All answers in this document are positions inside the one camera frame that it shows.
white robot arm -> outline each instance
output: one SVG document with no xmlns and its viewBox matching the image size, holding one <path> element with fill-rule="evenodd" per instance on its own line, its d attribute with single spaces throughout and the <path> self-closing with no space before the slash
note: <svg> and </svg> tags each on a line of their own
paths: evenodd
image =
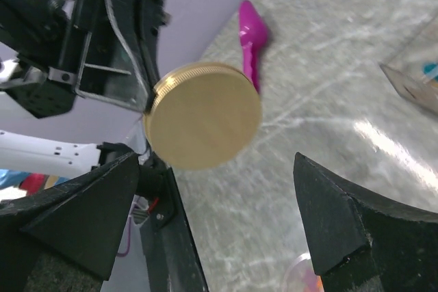
<svg viewBox="0 0 438 292">
<path fill-rule="evenodd" d="M 99 166 L 96 144 L 71 144 L 0 131 L 0 168 L 76 178 Z"/>
</svg>

screw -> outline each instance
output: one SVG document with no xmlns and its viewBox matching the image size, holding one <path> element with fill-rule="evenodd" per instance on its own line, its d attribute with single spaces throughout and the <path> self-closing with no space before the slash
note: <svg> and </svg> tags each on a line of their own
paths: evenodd
<svg viewBox="0 0 438 292">
<path fill-rule="evenodd" d="M 67 82 L 68 80 L 70 80 L 70 75 L 68 75 L 68 73 L 63 73 L 61 79 L 62 81 Z"/>
</svg>

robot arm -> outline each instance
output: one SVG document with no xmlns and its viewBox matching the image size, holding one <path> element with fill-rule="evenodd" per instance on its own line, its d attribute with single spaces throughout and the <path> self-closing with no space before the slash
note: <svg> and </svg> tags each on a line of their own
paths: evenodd
<svg viewBox="0 0 438 292">
<path fill-rule="evenodd" d="M 76 178 L 99 166 L 96 144 L 71 144 L 0 131 L 2 168 Z"/>
<path fill-rule="evenodd" d="M 1 73 L 3 114 L 65 114 L 76 95 L 147 111 L 164 0 L 74 1 L 69 18 L 66 0 L 0 0 L 0 42 L 18 52 Z"/>
</svg>

clear plastic container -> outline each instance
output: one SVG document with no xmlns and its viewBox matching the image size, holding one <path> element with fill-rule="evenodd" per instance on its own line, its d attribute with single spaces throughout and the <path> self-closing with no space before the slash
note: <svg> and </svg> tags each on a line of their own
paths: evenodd
<svg viewBox="0 0 438 292">
<path fill-rule="evenodd" d="M 289 267 L 281 292 L 324 292 L 321 277 L 313 272 L 309 253 L 301 254 Z"/>
<path fill-rule="evenodd" d="M 438 114 L 438 16 L 381 68 L 401 97 Z"/>
</svg>

pink object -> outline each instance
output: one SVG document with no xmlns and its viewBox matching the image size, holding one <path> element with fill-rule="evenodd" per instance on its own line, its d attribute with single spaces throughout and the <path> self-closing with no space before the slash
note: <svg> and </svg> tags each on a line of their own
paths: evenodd
<svg viewBox="0 0 438 292">
<path fill-rule="evenodd" d="M 309 253 L 301 254 L 288 268 L 281 292 L 324 292 L 321 277 L 313 272 Z"/>
<path fill-rule="evenodd" d="M 245 0 L 239 8 L 239 37 L 244 55 L 244 74 L 260 91 L 257 60 L 260 50 L 268 42 L 269 30 L 253 4 Z"/>
<path fill-rule="evenodd" d="M 20 184 L 20 189 L 23 189 L 27 192 L 26 196 L 33 195 L 41 189 L 45 181 L 45 175 L 31 174 Z"/>
</svg>

